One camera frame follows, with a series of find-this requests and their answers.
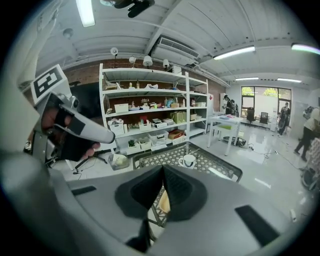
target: mug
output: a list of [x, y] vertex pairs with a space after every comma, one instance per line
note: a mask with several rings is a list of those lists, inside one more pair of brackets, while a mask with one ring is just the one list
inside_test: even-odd
[[192, 154], [186, 154], [183, 158], [179, 158], [178, 163], [182, 167], [193, 168], [196, 164], [196, 158]]

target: window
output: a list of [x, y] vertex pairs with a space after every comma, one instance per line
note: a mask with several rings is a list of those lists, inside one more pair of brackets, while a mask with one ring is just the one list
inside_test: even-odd
[[241, 117], [247, 118], [248, 108], [255, 107], [255, 88], [242, 87], [242, 104], [241, 104]]
[[279, 99], [291, 100], [291, 90], [279, 88]]
[[247, 118], [248, 108], [254, 109], [254, 117], [260, 120], [262, 112], [268, 113], [268, 120], [274, 114], [274, 110], [281, 111], [286, 102], [291, 108], [291, 90], [275, 87], [244, 86], [241, 88], [242, 103], [241, 117]]

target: ceiling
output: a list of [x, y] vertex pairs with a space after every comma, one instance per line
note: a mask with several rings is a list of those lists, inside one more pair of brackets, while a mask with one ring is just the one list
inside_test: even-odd
[[[56, 26], [40, 52], [38, 72], [57, 63], [66, 69], [111, 59], [110, 49], [117, 47], [118, 58], [133, 55], [141, 59], [151, 53], [154, 59], [168, 59], [180, 66], [185, 64], [182, 60], [191, 59], [194, 65], [190, 68], [218, 78], [225, 86], [240, 83], [235, 82], [236, 78], [259, 77], [260, 83], [289, 78], [302, 80], [295, 86], [320, 87], [320, 56], [291, 50], [292, 43], [318, 45], [280, 1], [155, 0], [154, 6], [135, 18], [128, 18], [126, 8], [115, 9], [99, 0], [91, 1], [95, 18], [91, 27], [83, 27], [76, 0], [63, 2]], [[70, 39], [63, 36], [68, 28], [73, 30]], [[188, 46], [198, 57], [191, 58], [167, 48], [157, 53], [154, 45], [162, 36]], [[256, 48], [254, 52], [213, 59], [252, 45]]]

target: tripod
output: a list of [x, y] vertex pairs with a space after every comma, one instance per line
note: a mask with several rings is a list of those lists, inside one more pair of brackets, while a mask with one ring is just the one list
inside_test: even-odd
[[73, 174], [78, 174], [78, 173], [79, 173], [78, 168], [81, 167], [86, 161], [88, 161], [88, 160], [91, 159], [91, 158], [97, 158], [97, 159], [103, 161], [103, 162], [107, 165], [108, 162], [107, 162], [103, 157], [100, 156], [100, 155], [102, 155], [102, 154], [104, 154], [104, 153], [107, 153], [107, 152], [110, 152], [110, 149], [100, 150], [100, 151], [94, 152], [94, 154], [93, 154], [92, 156], [89, 156], [87, 159], [82, 160], [79, 164], [77, 164], [77, 165], [74, 167], [75, 171], [73, 172]]

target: tiled floor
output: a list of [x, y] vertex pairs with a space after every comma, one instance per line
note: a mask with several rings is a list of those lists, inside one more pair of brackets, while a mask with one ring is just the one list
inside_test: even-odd
[[[293, 153], [298, 141], [287, 135], [279, 138], [276, 133], [264, 128], [241, 125], [240, 131], [244, 133], [247, 145], [252, 144], [254, 151], [232, 145], [229, 155], [225, 156], [227, 143], [214, 138], [211, 147], [207, 148], [208, 134], [198, 135], [190, 141], [242, 169], [240, 185], [270, 201], [288, 218], [293, 209], [297, 220], [303, 220], [310, 214], [317, 195], [307, 191], [301, 184], [301, 171], [298, 168], [306, 166], [306, 163]], [[53, 168], [60, 170], [67, 181], [111, 176], [133, 169], [131, 163], [126, 169], [113, 171], [109, 164], [99, 159], [87, 161], [81, 168], [81, 174], [73, 174], [64, 161], [57, 162]], [[151, 227], [156, 236], [162, 231], [153, 224]]]

